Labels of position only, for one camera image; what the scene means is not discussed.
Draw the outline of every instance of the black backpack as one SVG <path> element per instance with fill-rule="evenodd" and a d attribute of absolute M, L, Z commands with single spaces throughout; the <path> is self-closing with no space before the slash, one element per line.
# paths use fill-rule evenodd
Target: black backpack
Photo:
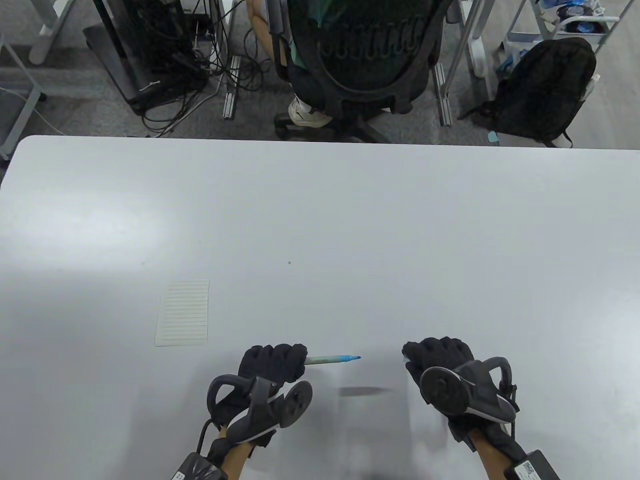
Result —
<path fill-rule="evenodd" d="M 596 68 L 596 57 L 583 38 L 544 40 L 533 47 L 498 85 L 495 100 L 463 115 L 477 113 L 497 132 L 532 138 L 554 147 L 582 106 Z"/>

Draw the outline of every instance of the chair wheel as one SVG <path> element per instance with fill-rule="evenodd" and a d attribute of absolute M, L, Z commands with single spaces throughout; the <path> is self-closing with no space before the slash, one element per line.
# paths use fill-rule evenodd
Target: chair wheel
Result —
<path fill-rule="evenodd" d="M 278 137 L 281 140 L 288 140 L 289 139 L 289 129 L 286 127 L 277 127 L 276 128 L 276 137 Z"/>

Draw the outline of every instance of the white table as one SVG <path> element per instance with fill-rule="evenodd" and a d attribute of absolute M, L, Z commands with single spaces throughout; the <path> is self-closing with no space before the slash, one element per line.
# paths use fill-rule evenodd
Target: white table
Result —
<path fill-rule="evenodd" d="M 633 478 L 638 178 L 625 151 L 27 138 L 0 188 L 0 477 L 168 480 L 211 378 L 304 342 L 363 358 L 307 369 L 312 406 L 243 480 L 482 479 L 401 359 L 451 335 L 509 358 L 518 439 L 561 478 Z M 208 343 L 155 347 L 165 285 L 203 278 Z"/>

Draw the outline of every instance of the hand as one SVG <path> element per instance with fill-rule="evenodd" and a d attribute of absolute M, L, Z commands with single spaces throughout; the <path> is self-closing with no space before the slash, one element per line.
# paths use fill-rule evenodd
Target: hand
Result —
<path fill-rule="evenodd" d="M 296 343 L 272 347 L 256 345 L 246 351 L 238 375 L 245 378 L 262 377 L 278 384 L 293 383 L 305 373 L 307 347 Z"/>
<path fill-rule="evenodd" d="M 402 347 L 402 353 L 409 359 L 404 366 L 418 386 L 420 377 L 428 368 L 444 367 L 453 370 L 474 359 L 474 354 L 466 343 L 449 337 L 440 340 L 424 339 L 420 343 L 407 342 Z"/>
<path fill-rule="evenodd" d="M 406 369 L 411 374 L 414 382 L 419 386 L 420 377 L 424 371 L 431 367 L 444 367 L 449 370 L 470 362 L 474 359 L 473 353 L 467 344 L 459 339 L 449 337 L 440 340 L 429 338 L 420 343 L 408 342 L 402 348 L 403 355 L 409 359 L 405 363 Z M 480 418 L 477 415 L 464 414 L 447 416 L 449 429 L 457 442 L 464 441 L 472 451 L 475 451 L 473 442 L 469 438 L 472 430 L 480 430 L 486 439 L 498 450 L 512 460 L 521 456 L 522 449 L 499 424 Z"/>
<path fill-rule="evenodd" d="M 274 394 L 282 388 L 285 383 L 292 383 L 300 378 L 305 372 L 305 359 L 307 358 L 307 347 L 302 344 L 293 346 L 281 344 L 275 348 L 271 345 L 256 345 L 247 350 L 244 354 L 238 376 L 244 378 L 255 378 L 257 376 L 271 380 L 276 384 Z M 250 399 L 242 396 L 235 390 L 218 402 L 213 409 L 211 419 L 218 429 L 225 427 L 238 414 L 249 408 Z M 273 433 L 268 433 L 253 442 L 261 447 L 267 446 Z"/>

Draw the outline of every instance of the sticker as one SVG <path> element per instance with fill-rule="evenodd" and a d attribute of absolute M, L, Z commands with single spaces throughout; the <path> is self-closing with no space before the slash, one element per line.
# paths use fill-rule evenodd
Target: sticker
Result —
<path fill-rule="evenodd" d="M 487 139 L 491 143 L 500 143 L 500 138 L 498 137 L 498 134 L 494 131 L 489 132 L 489 135 L 487 135 Z"/>
<path fill-rule="evenodd" d="M 520 480 L 542 480 L 531 462 L 526 460 L 513 469 Z"/>
<path fill-rule="evenodd" d="M 167 285 L 160 301 L 156 346 L 207 343 L 208 317 L 208 280 L 187 280 Z"/>

